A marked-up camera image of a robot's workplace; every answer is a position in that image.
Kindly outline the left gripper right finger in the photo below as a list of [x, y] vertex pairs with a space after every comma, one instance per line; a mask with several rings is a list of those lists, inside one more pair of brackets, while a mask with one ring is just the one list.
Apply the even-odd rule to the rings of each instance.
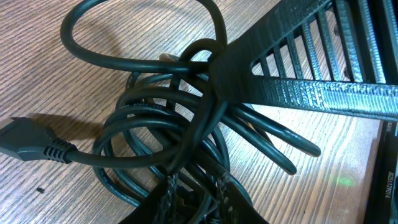
[[224, 173], [218, 178], [217, 185], [220, 223], [268, 224], [246, 200], [230, 175]]

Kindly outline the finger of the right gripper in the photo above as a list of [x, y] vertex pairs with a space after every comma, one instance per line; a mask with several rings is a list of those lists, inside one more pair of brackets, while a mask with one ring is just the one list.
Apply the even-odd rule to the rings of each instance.
[[281, 1], [210, 64], [229, 103], [397, 119], [397, 2]]

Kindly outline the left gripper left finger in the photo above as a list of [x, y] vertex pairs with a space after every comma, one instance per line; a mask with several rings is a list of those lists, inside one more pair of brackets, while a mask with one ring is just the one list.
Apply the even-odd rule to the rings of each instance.
[[171, 224], [177, 209], [178, 175], [168, 175], [146, 199], [119, 224]]

